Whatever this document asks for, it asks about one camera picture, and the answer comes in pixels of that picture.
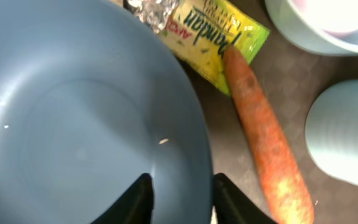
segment crumpled foil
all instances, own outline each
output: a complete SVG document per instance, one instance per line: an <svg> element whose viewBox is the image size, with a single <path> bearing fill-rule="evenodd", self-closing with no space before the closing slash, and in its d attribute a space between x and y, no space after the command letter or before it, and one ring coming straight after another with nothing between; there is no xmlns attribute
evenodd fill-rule
<svg viewBox="0 0 358 224"><path fill-rule="evenodd" d="M149 26L155 34L165 28L180 0L127 0L131 13Z"/></svg>

